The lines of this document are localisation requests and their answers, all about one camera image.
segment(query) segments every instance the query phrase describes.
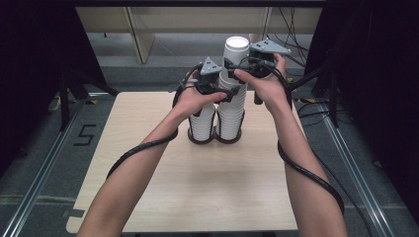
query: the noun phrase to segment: paper cup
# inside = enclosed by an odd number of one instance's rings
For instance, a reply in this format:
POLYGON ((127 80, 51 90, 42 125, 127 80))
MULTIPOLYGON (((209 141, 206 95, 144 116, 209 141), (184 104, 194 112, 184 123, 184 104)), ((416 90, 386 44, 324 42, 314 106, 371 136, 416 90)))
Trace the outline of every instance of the paper cup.
POLYGON ((249 40, 243 37, 230 37, 225 41, 224 58, 238 65, 249 54, 249 40))

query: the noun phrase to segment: table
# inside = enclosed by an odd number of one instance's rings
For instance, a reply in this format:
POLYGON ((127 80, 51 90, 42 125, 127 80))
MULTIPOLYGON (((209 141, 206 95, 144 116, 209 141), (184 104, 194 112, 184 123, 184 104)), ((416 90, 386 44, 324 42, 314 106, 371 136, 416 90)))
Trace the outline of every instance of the table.
MULTIPOLYGON (((188 122, 179 126, 124 232, 296 229, 274 122, 265 106, 253 104, 253 94, 246 95, 242 136, 234 144, 197 145, 188 139, 188 122)), ((117 96, 74 209, 88 209, 111 166, 163 119, 173 97, 117 96)), ((67 231, 76 233, 86 212, 69 217, 67 231)))

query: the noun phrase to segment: stacked cups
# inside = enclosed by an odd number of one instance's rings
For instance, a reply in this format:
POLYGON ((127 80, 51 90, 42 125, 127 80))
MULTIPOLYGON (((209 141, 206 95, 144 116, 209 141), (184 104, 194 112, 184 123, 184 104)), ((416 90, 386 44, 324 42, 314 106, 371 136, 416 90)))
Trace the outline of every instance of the stacked cups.
POLYGON ((207 143, 212 140, 212 124, 215 116, 213 103, 203 106, 199 115, 189 117, 189 138, 195 143, 207 143))
MULTIPOLYGON (((249 53, 249 40, 243 37, 228 38, 224 48, 224 58, 229 59, 234 65, 239 65, 249 53)), ((240 138, 241 124, 244 118, 244 102, 246 99, 247 84, 228 77, 227 69, 223 67, 219 73, 218 88, 239 88, 231 102, 221 102, 217 109, 216 135, 221 142, 235 142, 240 138)))

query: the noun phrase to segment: desk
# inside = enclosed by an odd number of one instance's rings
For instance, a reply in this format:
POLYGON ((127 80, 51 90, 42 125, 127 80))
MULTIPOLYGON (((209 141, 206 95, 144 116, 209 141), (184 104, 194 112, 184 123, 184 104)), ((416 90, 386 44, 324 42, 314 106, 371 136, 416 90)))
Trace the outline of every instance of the desk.
MULTIPOLYGON (((118 95, 74 209, 89 208, 112 165, 164 118, 173 96, 118 95)), ((124 232, 296 229, 274 122, 265 106, 253 104, 253 92, 246 97, 242 136, 234 144, 197 145, 188 139, 188 122, 179 126, 124 232)), ((70 217, 67 231, 76 233, 86 212, 70 217)))

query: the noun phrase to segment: finger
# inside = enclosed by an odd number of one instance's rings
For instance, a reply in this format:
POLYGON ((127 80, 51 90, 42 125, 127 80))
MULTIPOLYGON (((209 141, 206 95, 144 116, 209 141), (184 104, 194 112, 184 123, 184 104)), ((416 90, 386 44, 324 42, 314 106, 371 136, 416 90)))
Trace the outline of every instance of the finger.
POLYGON ((248 72, 245 72, 240 69, 235 69, 234 75, 236 75, 240 80, 247 82, 253 86, 254 86, 255 81, 257 80, 254 76, 250 75, 248 72))
POLYGON ((204 95, 205 101, 206 103, 209 102, 218 102, 221 101, 223 99, 225 99, 227 97, 227 94, 223 93, 223 92, 215 92, 209 95, 204 95))

